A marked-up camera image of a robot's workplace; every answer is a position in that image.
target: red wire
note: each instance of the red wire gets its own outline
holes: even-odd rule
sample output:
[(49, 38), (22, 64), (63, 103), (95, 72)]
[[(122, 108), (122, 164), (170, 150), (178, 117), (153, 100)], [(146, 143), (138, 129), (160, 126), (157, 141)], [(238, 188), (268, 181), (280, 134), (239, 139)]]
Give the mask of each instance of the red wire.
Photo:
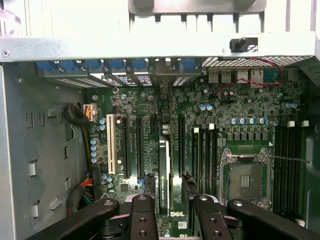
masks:
[(226, 88), (227, 86), (230, 86), (232, 84), (235, 84), (237, 83), (238, 81), (246, 81), (247, 83), (251, 83), (251, 84), (255, 84), (255, 85), (260, 85), (260, 86), (264, 86), (264, 87), (273, 87), (273, 86), (277, 86), (277, 85), (280, 85), (280, 84), (283, 84), (285, 82), (285, 77), (284, 77), (284, 71), (281, 67), (279, 67), (277, 64), (275, 64), (274, 62), (272, 61), (269, 61), (267, 59), (263, 59), (263, 58), (253, 58), (253, 57), (250, 57), (249, 59), (251, 60), (254, 60), (254, 61), (263, 61), (265, 63), (269, 63), (275, 67), (277, 67), (279, 70), (280, 70), (280, 74), (281, 74), (281, 79), (282, 81), (280, 82), (275, 82), (275, 83), (272, 83), (272, 84), (267, 84), (267, 83), (257, 83), (257, 82), (254, 82), (254, 81), (251, 81), (251, 80), (248, 80), (248, 79), (244, 79), (244, 78), (238, 78), (237, 80), (235, 81), (232, 81), (232, 82), (229, 82), (227, 83), (226, 85), (222, 86), (221, 88), (219, 88), (216, 93), (214, 94), (214, 96), (217, 96), (218, 93), (220, 91), (222, 91), (224, 88)]

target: white pci slot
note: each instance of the white pci slot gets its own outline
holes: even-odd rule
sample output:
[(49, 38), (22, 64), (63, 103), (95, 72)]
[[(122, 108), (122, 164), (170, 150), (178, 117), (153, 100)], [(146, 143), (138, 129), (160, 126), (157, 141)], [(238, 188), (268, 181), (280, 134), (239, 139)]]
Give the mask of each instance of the white pci slot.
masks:
[(116, 173), (116, 128), (115, 128), (116, 117), (114, 114), (106, 115), (106, 139), (108, 147), (108, 172), (109, 174)]

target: motherboard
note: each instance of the motherboard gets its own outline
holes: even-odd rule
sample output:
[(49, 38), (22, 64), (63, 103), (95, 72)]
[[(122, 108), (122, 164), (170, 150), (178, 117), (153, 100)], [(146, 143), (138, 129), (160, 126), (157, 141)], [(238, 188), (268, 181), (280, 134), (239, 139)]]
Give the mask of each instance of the motherboard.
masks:
[[(263, 82), (278, 78), (276, 70), (264, 70)], [(207, 73), (184, 87), (168, 84), (166, 93), (153, 86), (89, 89), (83, 111), (90, 120), (98, 195), (123, 203), (128, 195), (144, 193), (146, 177), (154, 176), (159, 236), (192, 235), (182, 204), (186, 177), (198, 193), (215, 196), (223, 205), (241, 198), (283, 213), (278, 200), (286, 182), (296, 176), (291, 185), (299, 192), (302, 171), (298, 162), (277, 156), (303, 154), (303, 149), (286, 153), (283, 145), (293, 145), (292, 136), (303, 137), (307, 123), (299, 117), (304, 111), (300, 96), (306, 80), (225, 85)], [(287, 169), (291, 172), (284, 176)], [(296, 198), (292, 212), (299, 212)]]

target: screw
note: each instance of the screw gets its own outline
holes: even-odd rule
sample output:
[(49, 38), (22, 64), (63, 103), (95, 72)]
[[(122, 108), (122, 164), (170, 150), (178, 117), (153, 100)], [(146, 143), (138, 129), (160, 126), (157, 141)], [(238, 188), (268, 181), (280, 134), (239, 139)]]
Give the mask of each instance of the screw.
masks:
[(10, 52), (8, 50), (3, 50), (2, 51), (2, 56), (4, 56), (5, 58), (10, 56)]
[(201, 195), (199, 197), (199, 199), (202, 200), (202, 201), (207, 201), (208, 200), (208, 198), (206, 196), (203, 196), (203, 195)]
[(241, 207), (244, 205), (241, 201), (234, 201), (233, 204), (237, 205), (238, 207)]
[(107, 200), (105, 203), (104, 203), (104, 205), (105, 206), (111, 206), (111, 205), (113, 205), (114, 203), (112, 202), (112, 201), (110, 201), (110, 200)]
[(138, 199), (139, 199), (139, 200), (146, 200), (147, 198), (146, 198), (145, 196), (143, 196), (143, 195), (140, 195), (140, 196), (138, 197)]

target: perforated metal panel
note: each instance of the perforated metal panel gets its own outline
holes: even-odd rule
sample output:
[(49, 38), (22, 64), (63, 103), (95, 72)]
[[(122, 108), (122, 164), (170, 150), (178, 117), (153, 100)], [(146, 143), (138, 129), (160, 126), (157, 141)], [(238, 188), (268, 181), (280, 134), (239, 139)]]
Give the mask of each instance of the perforated metal panel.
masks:
[[(302, 60), (309, 59), (312, 56), (267, 56), (261, 57), (274, 62), (279, 66), (287, 66), (290, 64), (298, 63)], [(247, 58), (233, 58), (227, 60), (219, 60), (218, 57), (208, 57), (202, 64), (202, 67), (211, 68), (242, 68), (242, 67), (270, 67), (270, 63), (252, 60)]]

